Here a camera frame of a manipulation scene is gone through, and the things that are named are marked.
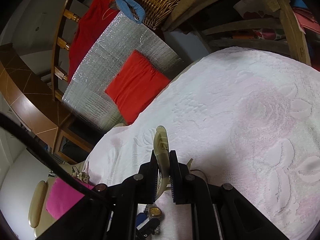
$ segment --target blue object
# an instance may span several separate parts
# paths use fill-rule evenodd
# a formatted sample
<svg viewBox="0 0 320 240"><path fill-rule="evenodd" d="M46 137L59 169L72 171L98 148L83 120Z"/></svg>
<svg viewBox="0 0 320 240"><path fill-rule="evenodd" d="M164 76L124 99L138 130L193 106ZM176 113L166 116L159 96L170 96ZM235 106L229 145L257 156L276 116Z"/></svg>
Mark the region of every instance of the blue object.
<svg viewBox="0 0 320 240"><path fill-rule="evenodd" d="M136 227L138 227L138 225L142 224L144 222L144 220L147 219L147 214L146 213L139 213L137 215L137 218L136 218Z"/></svg>
<svg viewBox="0 0 320 240"><path fill-rule="evenodd" d="M308 9L306 4L302 0L294 0L293 6L303 8L303 9Z"/></svg>
<svg viewBox="0 0 320 240"><path fill-rule="evenodd" d="M144 11L144 9L141 7L140 4L138 4L136 1L134 0L116 0L117 6L119 7L119 9L132 21L141 24L145 17L146 17L146 12ZM136 14L139 17L139 20L136 20L133 16L133 14L131 13L129 6L130 5L136 12Z"/></svg>

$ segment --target table covered with white cloth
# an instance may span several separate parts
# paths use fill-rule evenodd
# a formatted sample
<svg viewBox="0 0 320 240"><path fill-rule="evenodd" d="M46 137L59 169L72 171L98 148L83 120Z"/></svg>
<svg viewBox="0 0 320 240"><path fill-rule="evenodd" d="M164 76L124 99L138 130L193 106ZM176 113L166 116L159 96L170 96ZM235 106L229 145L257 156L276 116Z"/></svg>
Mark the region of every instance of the table covered with white cloth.
<svg viewBox="0 0 320 240"><path fill-rule="evenodd" d="M84 170L94 184L121 183L150 160L156 127L178 161L193 158L210 184L231 183L289 239L305 240L320 218L320 73L271 52L228 48L204 57L130 126L99 141ZM192 239L188 205L171 192L157 239Z"/></svg>

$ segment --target black cable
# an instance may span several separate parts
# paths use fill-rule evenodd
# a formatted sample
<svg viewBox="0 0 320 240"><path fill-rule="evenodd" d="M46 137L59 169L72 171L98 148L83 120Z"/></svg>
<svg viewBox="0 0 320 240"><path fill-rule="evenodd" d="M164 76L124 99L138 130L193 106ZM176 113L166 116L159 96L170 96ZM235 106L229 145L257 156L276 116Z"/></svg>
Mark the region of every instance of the black cable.
<svg viewBox="0 0 320 240"><path fill-rule="evenodd" d="M107 199L100 196L98 193L86 188L76 179L70 176L63 168L61 168L51 156L20 126L18 126L10 118L6 117L0 112L0 127L7 130L18 140L24 143L25 146L31 149L31 154L39 161L44 163L49 169L55 172L55 174L60 177L64 182L69 184L71 187L79 191L80 193L101 201L107 208L113 210L114 205Z"/></svg>

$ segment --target screw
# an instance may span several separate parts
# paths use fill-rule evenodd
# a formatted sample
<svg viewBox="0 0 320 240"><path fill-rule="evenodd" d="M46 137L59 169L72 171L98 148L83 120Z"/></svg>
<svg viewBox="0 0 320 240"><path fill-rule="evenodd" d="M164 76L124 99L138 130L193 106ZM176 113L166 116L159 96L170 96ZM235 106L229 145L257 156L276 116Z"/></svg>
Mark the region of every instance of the screw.
<svg viewBox="0 0 320 240"><path fill-rule="evenodd" d="M135 179L135 180L142 180L143 179L143 175L142 174L135 174L134 176L133 176L133 178Z"/></svg>
<svg viewBox="0 0 320 240"><path fill-rule="evenodd" d="M232 190L233 186L230 183L225 183L222 185L225 190Z"/></svg>
<svg viewBox="0 0 320 240"><path fill-rule="evenodd" d="M186 180L194 180L195 179L195 176L193 174L187 174L185 177L184 177Z"/></svg>
<svg viewBox="0 0 320 240"><path fill-rule="evenodd" d="M100 183L98 185L95 186L95 189L98 190L98 191L103 191L107 188L107 185L106 184L103 184L103 183Z"/></svg>

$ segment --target beige chair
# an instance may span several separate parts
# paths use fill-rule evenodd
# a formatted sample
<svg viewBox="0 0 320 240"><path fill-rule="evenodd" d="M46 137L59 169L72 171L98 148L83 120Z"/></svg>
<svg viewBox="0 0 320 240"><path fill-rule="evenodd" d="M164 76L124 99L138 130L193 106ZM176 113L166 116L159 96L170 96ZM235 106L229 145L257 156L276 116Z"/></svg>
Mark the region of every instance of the beige chair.
<svg viewBox="0 0 320 240"><path fill-rule="evenodd" d="M72 167L76 166L79 171L82 170L84 162L70 165L61 164L60 166L69 174L72 173ZM56 220L47 212L46 203L50 190L56 178L48 177L47 181L41 180L33 193L29 207L29 225L34 228L35 238L46 231Z"/></svg>

